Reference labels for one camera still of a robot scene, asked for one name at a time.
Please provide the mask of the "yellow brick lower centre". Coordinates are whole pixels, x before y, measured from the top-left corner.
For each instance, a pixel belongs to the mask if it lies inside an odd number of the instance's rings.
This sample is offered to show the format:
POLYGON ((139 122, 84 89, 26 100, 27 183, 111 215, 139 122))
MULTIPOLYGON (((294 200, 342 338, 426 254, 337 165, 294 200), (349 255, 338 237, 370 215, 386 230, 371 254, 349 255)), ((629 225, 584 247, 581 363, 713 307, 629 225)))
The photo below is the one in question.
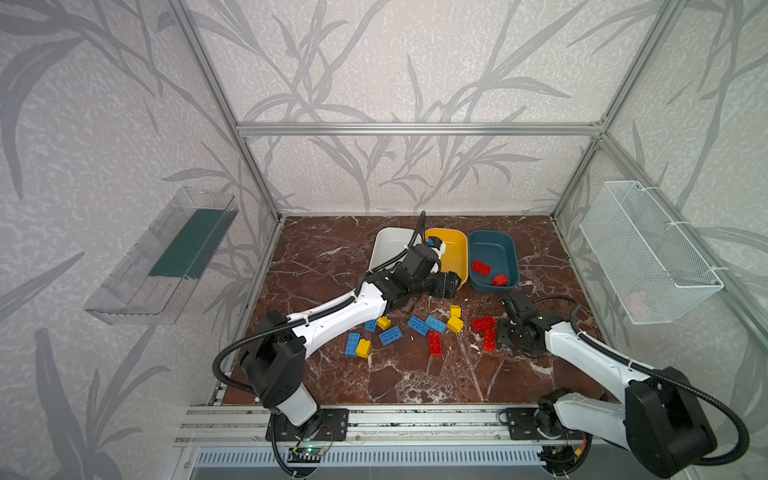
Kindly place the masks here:
POLYGON ((464 322, 459 317, 451 316, 446 323, 446 326, 448 330, 455 334, 459 334, 464 328, 464 322))

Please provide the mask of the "red small brick top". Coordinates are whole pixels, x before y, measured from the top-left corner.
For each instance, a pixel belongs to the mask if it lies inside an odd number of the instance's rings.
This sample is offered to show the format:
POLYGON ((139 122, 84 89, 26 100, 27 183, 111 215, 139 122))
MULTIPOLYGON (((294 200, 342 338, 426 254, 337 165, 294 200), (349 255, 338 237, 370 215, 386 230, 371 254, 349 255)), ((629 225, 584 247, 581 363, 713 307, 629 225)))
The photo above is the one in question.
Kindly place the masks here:
POLYGON ((503 274, 497 275, 492 279, 492 282, 491 282, 493 286, 507 286, 508 283, 509 283, 509 279, 503 274))

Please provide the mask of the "red brick wide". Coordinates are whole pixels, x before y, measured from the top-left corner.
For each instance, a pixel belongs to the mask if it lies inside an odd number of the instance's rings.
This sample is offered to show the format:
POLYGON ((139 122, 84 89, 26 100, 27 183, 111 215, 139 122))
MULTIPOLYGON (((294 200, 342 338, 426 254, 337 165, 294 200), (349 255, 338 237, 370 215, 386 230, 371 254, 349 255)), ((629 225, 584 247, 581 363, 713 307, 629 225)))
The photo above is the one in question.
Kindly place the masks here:
POLYGON ((495 328, 496 319, 492 316, 486 316, 472 320, 472 330, 476 333, 494 330, 495 328))

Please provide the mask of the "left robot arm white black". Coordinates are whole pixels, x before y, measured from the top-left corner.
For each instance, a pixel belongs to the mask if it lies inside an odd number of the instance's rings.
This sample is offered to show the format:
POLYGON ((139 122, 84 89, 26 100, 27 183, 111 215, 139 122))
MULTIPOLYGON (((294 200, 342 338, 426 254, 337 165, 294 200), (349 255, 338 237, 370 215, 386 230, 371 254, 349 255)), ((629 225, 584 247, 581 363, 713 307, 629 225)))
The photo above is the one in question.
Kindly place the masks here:
POLYGON ((356 287, 324 304, 284 315, 265 314, 253 334, 224 347, 212 361, 214 377, 258 398, 304 439, 323 426, 323 410, 303 384, 305 363, 320 347, 367 322, 405 307, 412 298, 456 296, 461 278, 443 272, 444 248, 426 235, 421 212, 401 251, 367 270, 356 287))

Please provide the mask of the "white plastic bin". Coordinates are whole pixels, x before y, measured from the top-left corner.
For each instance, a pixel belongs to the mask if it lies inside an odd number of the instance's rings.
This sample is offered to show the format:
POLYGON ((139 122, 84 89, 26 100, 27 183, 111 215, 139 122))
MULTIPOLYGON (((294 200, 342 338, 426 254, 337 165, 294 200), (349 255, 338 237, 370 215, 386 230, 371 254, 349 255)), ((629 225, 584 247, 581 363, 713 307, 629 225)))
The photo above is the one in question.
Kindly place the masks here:
POLYGON ((391 267, 401 259, 400 254, 405 254, 410 245, 421 244, 424 235, 414 230, 400 227, 386 227, 381 229, 375 238, 369 270, 383 266, 391 267))

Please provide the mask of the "yellow brick far left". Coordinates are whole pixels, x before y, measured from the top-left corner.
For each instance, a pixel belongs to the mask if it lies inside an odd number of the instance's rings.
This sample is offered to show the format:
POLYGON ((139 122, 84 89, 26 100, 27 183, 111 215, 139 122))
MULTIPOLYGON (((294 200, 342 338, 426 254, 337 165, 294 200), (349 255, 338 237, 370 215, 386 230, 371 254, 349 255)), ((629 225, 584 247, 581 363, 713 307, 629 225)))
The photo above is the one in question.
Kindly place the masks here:
POLYGON ((355 349, 355 355, 359 358, 367 359, 372 351, 372 345, 369 340, 360 339, 355 349))

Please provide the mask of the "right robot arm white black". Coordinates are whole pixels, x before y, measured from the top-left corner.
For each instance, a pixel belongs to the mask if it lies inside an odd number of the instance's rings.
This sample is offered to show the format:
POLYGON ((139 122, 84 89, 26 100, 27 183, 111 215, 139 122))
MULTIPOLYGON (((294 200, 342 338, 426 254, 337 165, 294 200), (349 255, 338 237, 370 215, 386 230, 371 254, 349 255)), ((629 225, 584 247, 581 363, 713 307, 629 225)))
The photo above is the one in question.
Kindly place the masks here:
POLYGON ((651 474, 670 478, 685 468, 736 462, 748 451, 750 434, 730 407, 692 386, 680 371, 656 369, 624 356, 578 326, 578 300, 568 316, 540 313, 538 301, 522 292, 503 297, 505 318, 497 323, 499 346, 535 357, 565 360, 614 396, 589 398, 559 388, 534 407, 504 410, 511 439, 560 441, 539 458, 554 478, 563 478, 586 459, 594 439, 627 450, 651 474))

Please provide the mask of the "yellow plastic bin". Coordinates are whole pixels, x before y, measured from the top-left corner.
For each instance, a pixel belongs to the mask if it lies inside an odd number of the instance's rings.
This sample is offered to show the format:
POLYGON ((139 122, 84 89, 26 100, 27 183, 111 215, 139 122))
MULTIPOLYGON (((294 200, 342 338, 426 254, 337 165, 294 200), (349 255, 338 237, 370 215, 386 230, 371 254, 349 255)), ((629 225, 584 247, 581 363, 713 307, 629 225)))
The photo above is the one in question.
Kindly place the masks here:
POLYGON ((460 230, 431 228, 426 231, 428 237, 437 237, 446 247, 441 254, 441 271, 455 272, 461 279, 462 288, 469 278, 468 237, 460 230))

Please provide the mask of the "yellow slope brick small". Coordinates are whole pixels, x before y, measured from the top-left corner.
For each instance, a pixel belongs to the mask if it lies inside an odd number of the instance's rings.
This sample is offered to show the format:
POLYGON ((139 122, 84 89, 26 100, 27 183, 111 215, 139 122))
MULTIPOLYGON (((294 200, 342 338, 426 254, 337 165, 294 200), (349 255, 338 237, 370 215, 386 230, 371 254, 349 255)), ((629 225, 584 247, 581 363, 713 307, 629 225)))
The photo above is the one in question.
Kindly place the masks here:
POLYGON ((386 316, 382 316, 377 319, 377 325, 382 330, 387 330, 391 326, 391 320, 386 316))

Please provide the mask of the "dark teal plastic bin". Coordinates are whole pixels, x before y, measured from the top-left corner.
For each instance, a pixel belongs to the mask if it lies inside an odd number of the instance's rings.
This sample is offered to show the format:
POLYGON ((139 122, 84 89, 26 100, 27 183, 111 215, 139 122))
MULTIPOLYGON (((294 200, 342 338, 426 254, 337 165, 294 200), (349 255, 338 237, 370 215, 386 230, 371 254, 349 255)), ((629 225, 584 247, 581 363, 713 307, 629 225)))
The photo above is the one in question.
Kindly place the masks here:
POLYGON ((469 237, 469 283, 478 293, 506 295, 514 290, 520 280, 516 247, 512 237, 496 230, 475 230, 469 237), (471 271, 473 261, 492 268, 489 276, 471 271), (509 279, 507 286, 493 286, 492 279, 499 274, 509 279))

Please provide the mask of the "clear plastic wall shelf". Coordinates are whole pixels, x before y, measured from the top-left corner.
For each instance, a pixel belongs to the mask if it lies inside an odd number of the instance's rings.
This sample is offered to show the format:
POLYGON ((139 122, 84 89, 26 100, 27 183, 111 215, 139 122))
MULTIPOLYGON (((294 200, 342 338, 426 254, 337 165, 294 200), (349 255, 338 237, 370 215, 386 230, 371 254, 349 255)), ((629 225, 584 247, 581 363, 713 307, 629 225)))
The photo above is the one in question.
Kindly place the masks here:
POLYGON ((238 213, 233 194, 180 188, 84 311, 113 326, 174 324, 238 213))

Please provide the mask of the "aluminium front rail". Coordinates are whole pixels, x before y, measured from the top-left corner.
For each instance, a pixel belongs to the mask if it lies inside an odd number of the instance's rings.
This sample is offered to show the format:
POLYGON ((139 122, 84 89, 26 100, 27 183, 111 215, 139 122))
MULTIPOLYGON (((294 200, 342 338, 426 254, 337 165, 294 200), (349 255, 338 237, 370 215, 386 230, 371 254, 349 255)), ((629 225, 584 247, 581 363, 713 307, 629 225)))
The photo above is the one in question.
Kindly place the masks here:
MULTIPOLYGON (((534 404, 358 404, 350 410, 344 441, 334 447, 438 445, 544 445, 562 441, 513 441, 497 421, 502 409, 534 404)), ((271 412, 256 405, 191 407, 175 435, 176 446, 267 446, 271 412)))

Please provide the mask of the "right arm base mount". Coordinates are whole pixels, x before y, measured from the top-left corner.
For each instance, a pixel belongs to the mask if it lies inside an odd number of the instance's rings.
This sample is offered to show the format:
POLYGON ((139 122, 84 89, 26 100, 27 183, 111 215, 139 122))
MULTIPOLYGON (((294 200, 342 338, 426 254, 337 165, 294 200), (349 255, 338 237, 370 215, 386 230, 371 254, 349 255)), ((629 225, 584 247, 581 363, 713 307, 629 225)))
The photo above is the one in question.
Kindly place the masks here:
POLYGON ((551 407, 509 407, 499 411, 496 417, 513 441, 578 442, 584 439, 581 431, 567 429, 551 407))

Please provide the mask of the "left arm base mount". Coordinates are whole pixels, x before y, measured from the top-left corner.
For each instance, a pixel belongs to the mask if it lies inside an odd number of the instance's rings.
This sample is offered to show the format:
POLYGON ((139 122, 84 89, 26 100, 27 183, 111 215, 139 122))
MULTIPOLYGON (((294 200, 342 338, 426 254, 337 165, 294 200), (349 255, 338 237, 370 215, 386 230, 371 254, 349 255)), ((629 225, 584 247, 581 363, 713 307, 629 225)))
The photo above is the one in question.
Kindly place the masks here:
POLYGON ((349 426, 350 410, 321 408, 306 424, 293 425, 284 414, 270 415, 265 438, 267 441, 344 441, 349 426))

